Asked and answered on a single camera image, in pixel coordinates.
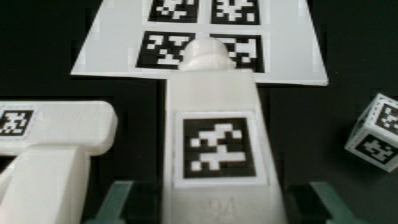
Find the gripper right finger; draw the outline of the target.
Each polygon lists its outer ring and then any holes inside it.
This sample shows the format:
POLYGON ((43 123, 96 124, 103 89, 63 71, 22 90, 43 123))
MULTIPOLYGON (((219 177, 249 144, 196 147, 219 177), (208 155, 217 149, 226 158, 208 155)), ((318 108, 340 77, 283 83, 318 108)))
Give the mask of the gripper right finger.
POLYGON ((327 212, 322 224, 372 224, 356 216, 333 185, 327 182, 313 182, 311 188, 327 212))

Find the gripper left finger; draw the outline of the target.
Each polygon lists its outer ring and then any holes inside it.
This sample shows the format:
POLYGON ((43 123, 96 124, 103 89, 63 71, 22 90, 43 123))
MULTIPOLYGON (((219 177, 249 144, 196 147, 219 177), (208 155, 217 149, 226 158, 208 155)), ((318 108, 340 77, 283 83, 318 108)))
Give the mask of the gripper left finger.
POLYGON ((82 224, 127 224, 121 217, 134 181, 112 183, 96 216, 82 224))

